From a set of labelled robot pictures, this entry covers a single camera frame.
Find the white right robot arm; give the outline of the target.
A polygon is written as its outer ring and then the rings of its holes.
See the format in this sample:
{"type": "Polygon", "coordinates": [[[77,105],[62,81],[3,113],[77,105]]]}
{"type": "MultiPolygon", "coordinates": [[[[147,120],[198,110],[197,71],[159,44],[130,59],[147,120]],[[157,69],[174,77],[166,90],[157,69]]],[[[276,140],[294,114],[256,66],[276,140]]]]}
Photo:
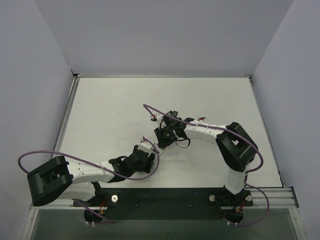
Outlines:
{"type": "Polygon", "coordinates": [[[154,133],[158,147],[162,150],[179,141],[190,143],[199,140],[217,145],[229,167],[224,187],[233,195],[245,188],[247,171],[257,154],[258,146],[239,123],[212,125],[204,123],[204,118],[181,119],[178,112],[172,110],[162,116],[153,114],[150,120],[157,123],[154,133]]]}

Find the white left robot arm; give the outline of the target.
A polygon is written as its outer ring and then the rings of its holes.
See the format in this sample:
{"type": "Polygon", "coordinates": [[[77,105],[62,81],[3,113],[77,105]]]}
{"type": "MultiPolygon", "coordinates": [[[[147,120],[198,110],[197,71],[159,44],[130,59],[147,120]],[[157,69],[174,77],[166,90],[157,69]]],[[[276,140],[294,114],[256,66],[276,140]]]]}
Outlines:
{"type": "Polygon", "coordinates": [[[129,180],[137,172],[152,174],[158,151],[146,141],[135,145],[129,156],[100,163],[67,161],[58,155],[27,174],[32,204],[40,207],[52,203],[71,185],[129,180]]]}

